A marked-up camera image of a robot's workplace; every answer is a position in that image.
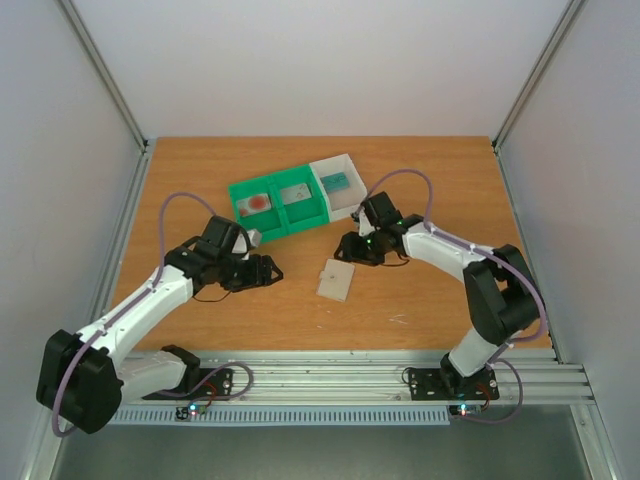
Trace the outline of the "beige card holder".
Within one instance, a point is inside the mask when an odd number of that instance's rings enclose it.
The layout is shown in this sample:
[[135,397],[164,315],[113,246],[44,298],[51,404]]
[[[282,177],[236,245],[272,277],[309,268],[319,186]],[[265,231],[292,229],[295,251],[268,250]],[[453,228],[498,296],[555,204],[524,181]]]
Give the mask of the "beige card holder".
[[328,259],[319,274],[316,294],[335,301],[345,302],[355,273],[351,263]]

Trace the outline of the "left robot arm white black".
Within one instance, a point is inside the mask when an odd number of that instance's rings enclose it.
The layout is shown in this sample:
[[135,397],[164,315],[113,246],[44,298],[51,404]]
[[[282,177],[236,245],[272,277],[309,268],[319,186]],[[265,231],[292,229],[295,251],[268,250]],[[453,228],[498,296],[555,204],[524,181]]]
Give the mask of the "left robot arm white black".
[[261,235],[213,216],[204,231],[169,250],[152,276],[124,301],[75,333],[55,332],[46,342],[37,402],[87,434],[102,429],[123,403],[146,397],[189,398],[216,370],[205,371],[191,352],[169,345],[147,360],[129,361],[133,348],[174,310],[205,287],[226,293],[267,287],[283,279],[269,255],[255,253]]

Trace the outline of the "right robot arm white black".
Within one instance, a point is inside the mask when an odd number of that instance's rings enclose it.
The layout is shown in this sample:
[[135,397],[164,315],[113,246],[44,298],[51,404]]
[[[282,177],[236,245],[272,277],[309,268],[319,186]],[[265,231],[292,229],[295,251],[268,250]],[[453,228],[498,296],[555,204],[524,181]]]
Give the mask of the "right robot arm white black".
[[345,234],[334,257],[379,266],[393,252],[449,274],[465,289],[471,327],[440,362],[440,384],[449,399],[473,389],[487,364],[535,321],[546,329],[544,302],[520,250],[477,245],[420,215],[404,217],[385,192],[361,202],[353,214],[356,232]]

